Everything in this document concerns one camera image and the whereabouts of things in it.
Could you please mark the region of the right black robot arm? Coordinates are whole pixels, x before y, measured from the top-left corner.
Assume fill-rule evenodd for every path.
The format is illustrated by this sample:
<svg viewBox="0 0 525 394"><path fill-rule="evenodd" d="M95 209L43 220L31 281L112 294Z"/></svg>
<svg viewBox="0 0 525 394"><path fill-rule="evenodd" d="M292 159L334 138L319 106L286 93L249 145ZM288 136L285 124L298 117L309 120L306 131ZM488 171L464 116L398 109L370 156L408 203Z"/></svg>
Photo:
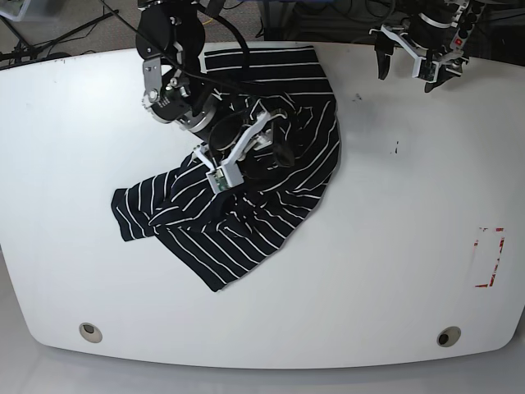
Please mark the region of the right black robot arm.
<svg viewBox="0 0 525 394"><path fill-rule="evenodd" d="M236 186L255 173L247 160L269 149L278 167L294 166L290 146L276 133L276 122L291 112L263 101L268 88L251 80L252 52L243 35L221 16L222 1L140 1L135 47L143 60L144 107L161 123L175 122L201 143L191 154L206 167L213 185ZM240 70L217 77L201 70L204 14L226 27L240 46Z"/></svg>

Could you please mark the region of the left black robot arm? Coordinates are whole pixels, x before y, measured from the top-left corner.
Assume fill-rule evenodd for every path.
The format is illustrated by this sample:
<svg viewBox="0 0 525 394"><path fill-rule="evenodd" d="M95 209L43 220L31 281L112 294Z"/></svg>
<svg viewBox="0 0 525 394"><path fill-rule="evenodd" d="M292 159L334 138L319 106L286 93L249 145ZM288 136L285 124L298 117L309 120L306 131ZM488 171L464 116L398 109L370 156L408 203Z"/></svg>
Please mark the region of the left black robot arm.
<svg viewBox="0 0 525 394"><path fill-rule="evenodd" d="M407 17L399 25L383 24L370 30L375 37L378 78L384 80L388 76L396 47L413 59L412 77L425 82L427 93L460 77L468 62L463 52L464 40L457 44L447 42L446 37L465 9L466 4L457 1L409 1Z"/></svg>

